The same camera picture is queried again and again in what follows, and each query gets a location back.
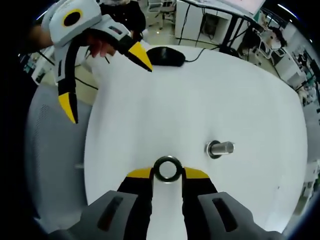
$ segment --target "metal cylinder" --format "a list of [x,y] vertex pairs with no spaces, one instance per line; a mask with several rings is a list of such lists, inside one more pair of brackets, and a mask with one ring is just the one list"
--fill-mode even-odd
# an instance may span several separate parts
[[230,141],[214,144],[209,149],[213,155],[232,154],[234,150],[235,145]]
[[205,147],[205,151],[208,156],[212,159],[217,159],[221,157],[221,155],[231,154],[235,150],[235,144],[230,141],[219,142],[217,140],[208,142]]

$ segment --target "black mouse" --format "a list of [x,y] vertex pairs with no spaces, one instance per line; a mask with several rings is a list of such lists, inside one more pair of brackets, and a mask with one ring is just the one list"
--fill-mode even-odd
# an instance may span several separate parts
[[181,67],[186,57],[182,52],[167,46],[157,46],[146,52],[152,65]]

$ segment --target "black cable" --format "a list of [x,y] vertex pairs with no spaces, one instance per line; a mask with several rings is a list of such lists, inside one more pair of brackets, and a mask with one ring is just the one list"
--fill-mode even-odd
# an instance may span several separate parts
[[248,56],[246,57],[247,62],[249,62],[249,53],[250,53],[250,48],[248,49]]
[[[217,49],[217,48],[219,48],[220,47],[220,45],[218,45],[218,46],[216,46],[216,47],[214,47],[214,48],[211,48],[210,50],[215,50],[215,49]],[[196,60],[198,60],[198,58],[200,57],[200,55],[202,54],[202,52],[204,51],[204,50],[206,50],[207,48],[203,48],[201,51],[200,51],[200,53],[199,53],[199,55],[195,58],[195,59],[193,59],[193,60],[185,60],[185,62],[186,63],[193,63],[193,62],[195,62]]]
[[181,36],[180,36],[180,40],[179,40],[178,45],[180,45],[180,43],[181,43],[182,34],[184,33],[184,29],[185,29],[185,25],[186,25],[186,22],[187,22],[187,17],[188,17],[188,12],[189,12],[190,6],[191,5],[189,4],[189,6],[188,6],[188,8],[186,9],[186,12],[185,12],[183,26],[182,26],[182,29],[181,29]]
[[105,58],[105,60],[108,62],[108,64],[110,64],[110,62],[109,62],[108,58],[107,58],[106,56],[105,56],[104,58]]
[[[38,52],[43,58],[45,58],[49,63],[51,63],[53,66],[55,65],[55,63],[54,63],[53,61],[51,61],[46,55],[44,55],[41,51],[37,51],[37,52]],[[78,80],[80,83],[82,83],[82,84],[84,84],[84,85],[86,85],[86,86],[88,86],[88,87],[90,87],[90,88],[93,88],[93,89],[98,90],[97,87],[92,86],[92,85],[90,85],[90,84],[88,84],[88,83],[80,80],[80,79],[77,78],[76,76],[75,76],[74,78],[75,78],[76,80]]]

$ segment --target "desk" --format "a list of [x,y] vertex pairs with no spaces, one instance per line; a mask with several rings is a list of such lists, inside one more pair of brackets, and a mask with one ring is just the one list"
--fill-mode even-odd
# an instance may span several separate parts
[[[170,47],[187,60],[201,51]],[[307,162],[303,110],[290,87],[249,62],[209,50],[195,62],[153,72],[116,53],[110,65],[97,58],[92,70],[99,90],[84,154],[89,204],[118,189],[128,172],[171,155],[206,172],[218,191],[251,210],[259,226],[282,232]],[[204,146],[211,140],[234,142],[234,153],[208,158]],[[155,179],[153,192],[148,239],[187,239],[181,180]]]
[[[219,1],[216,1],[214,3],[205,3],[205,2],[199,3],[199,2],[197,2],[197,4],[203,5],[204,8],[206,8],[206,6],[210,6],[210,7],[214,7],[217,9],[231,12],[235,15],[239,15],[239,16],[245,15],[240,10],[233,8],[227,4],[224,4]],[[181,31],[182,31],[182,27],[184,25],[185,15],[186,15],[188,6],[189,6],[189,4],[186,2],[183,2],[181,0],[176,1],[175,32],[174,32],[174,36],[176,38],[181,37]],[[228,13],[225,13],[222,11],[217,11],[217,10],[212,10],[212,9],[205,9],[205,12],[208,14],[211,14],[211,15],[218,16],[218,17],[220,17],[220,19],[219,19],[219,23],[216,27],[216,31],[215,31],[215,35],[213,37],[213,40],[211,40],[207,35],[202,34],[202,33],[199,35],[198,40],[200,42],[206,42],[206,43],[211,43],[211,44],[212,43],[221,44],[224,40],[226,33],[227,33],[232,16]],[[197,40],[199,31],[200,31],[200,27],[201,27],[202,18],[203,18],[202,9],[200,7],[195,7],[195,6],[191,5],[190,9],[188,11],[188,15],[187,15],[187,21],[186,21],[184,29],[183,29],[182,39],[194,40],[194,41]],[[237,30],[240,22],[241,22],[241,19],[238,19],[236,26],[233,30],[232,36],[231,36],[232,38],[234,37],[234,34],[236,33],[236,30]],[[239,29],[239,33],[241,33],[242,31],[244,31],[247,28],[246,22],[247,21],[244,21],[244,23],[242,24],[241,28]],[[239,44],[242,41],[243,36],[244,35],[242,35],[241,37],[238,37],[234,41],[234,43],[232,44],[232,47],[234,49],[238,48]]]

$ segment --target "gray chair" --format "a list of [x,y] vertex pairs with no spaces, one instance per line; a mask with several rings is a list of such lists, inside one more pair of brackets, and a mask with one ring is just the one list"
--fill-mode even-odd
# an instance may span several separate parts
[[80,220],[87,206],[84,171],[85,140],[91,106],[78,101],[78,124],[58,102],[56,87],[40,85],[25,126],[25,173],[38,213],[36,220],[51,233]]
[[176,11],[176,5],[177,0],[148,0],[148,8],[146,12],[149,14],[156,14],[154,18],[161,15],[161,20],[150,24],[149,27],[159,23],[161,30],[164,27],[165,20],[175,24],[174,13]]

